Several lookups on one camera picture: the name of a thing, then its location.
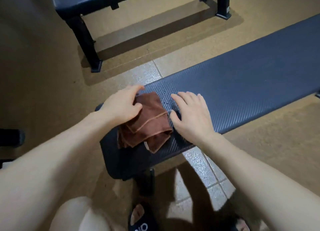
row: brown towel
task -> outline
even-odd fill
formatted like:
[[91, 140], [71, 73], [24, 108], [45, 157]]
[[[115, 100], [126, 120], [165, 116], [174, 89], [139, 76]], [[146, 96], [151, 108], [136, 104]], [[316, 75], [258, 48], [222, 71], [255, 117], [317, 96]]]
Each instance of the brown towel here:
[[135, 102], [142, 104], [142, 110], [134, 119], [120, 125], [118, 147], [133, 148], [145, 142], [146, 148], [155, 153], [172, 133], [168, 113], [156, 92], [138, 95]]

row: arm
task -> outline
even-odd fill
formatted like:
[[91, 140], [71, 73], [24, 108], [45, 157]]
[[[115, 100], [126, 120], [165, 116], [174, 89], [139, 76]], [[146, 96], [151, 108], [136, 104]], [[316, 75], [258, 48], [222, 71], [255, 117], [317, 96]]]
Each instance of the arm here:
[[190, 92], [172, 94], [182, 115], [172, 111], [176, 130], [198, 146], [256, 206], [275, 230], [319, 230], [320, 197], [278, 170], [237, 148], [214, 132], [203, 97]]
[[134, 118], [143, 86], [111, 95], [102, 108], [0, 171], [1, 230], [35, 230], [53, 209], [81, 160], [112, 128]]

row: forearm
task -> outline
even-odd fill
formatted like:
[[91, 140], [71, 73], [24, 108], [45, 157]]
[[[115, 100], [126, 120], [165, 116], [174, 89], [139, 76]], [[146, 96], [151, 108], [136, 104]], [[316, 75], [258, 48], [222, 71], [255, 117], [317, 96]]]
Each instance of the forearm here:
[[269, 165], [213, 134], [201, 149], [275, 230], [318, 230], [320, 198]]
[[80, 123], [39, 145], [0, 172], [3, 230], [34, 230], [52, 210], [83, 156], [112, 124], [91, 113]]

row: black bench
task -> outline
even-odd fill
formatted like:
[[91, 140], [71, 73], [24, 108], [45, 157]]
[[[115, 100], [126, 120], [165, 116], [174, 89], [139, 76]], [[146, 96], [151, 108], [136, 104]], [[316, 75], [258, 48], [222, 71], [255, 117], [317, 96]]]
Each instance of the black bench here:
[[[223, 134], [320, 90], [320, 14], [146, 85], [169, 111], [171, 93], [205, 98], [214, 129]], [[144, 144], [117, 148], [117, 128], [101, 141], [106, 169], [127, 180], [193, 146], [175, 131], [156, 153]]]
[[[122, 1], [124, 0], [53, 0], [58, 15], [66, 21], [78, 39], [84, 55], [90, 64], [91, 72], [93, 73], [100, 72], [102, 60], [99, 59], [94, 49], [95, 41], [92, 39], [81, 16], [88, 15], [109, 6], [112, 10], [115, 10], [119, 7], [118, 3]], [[216, 16], [224, 19], [230, 18], [229, 0], [218, 0], [217, 4], [218, 12]]]

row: carbon fiber pattern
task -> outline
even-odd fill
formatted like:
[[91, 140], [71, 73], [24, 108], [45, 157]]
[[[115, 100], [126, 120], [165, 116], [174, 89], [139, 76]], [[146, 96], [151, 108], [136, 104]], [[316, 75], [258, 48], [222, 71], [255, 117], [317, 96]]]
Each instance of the carbon fiber pattern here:
[[[176, 108], [171, 93], [201, 93], [215, 131], [225, 133], [319, 91], [319, 42], [316, 15], [150, 83], [146, 92], [157, 92], [168, 111]], [[124, 180], [192, 147], [175, 131], [156, 154], [143, 145], [118, 150], [116, 129], [100, 143], [108, 173]]]

